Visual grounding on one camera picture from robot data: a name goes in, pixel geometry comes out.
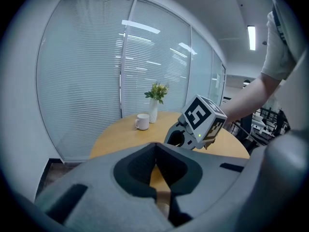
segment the forearm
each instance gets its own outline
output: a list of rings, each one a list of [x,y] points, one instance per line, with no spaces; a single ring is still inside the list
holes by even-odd
[[[279,83],[280,81],[261,74],[236,97],[222,105],[221,109],[226,114],[227,121],[243,118],[262,107]]]

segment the cube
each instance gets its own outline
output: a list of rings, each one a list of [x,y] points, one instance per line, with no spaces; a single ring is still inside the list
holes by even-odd
[[[212,100],[200,95],[195,95],[182,113],[198,143],[214,141],[227,119]]]

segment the white mug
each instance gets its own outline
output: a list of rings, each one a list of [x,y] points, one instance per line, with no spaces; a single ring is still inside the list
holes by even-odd
[[[139,130],[146,130],[149,128],[149,115],[139,114],[137,119],[135,119],[135,127]]]

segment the white vase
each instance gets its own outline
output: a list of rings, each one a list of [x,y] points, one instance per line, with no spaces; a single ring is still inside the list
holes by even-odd
[[[158,116],[158,102],[157,100],[150,98],[149,102],[149,123],[155,123]]]

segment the shirt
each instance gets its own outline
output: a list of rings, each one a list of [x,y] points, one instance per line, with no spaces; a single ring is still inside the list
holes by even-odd
[[[273,0],[286,43],[278,32],[273,12],[267,16],[268,41],[262,73],[276,79],[286,79],[306,48],[306,38],[292,9],[284,0]]]

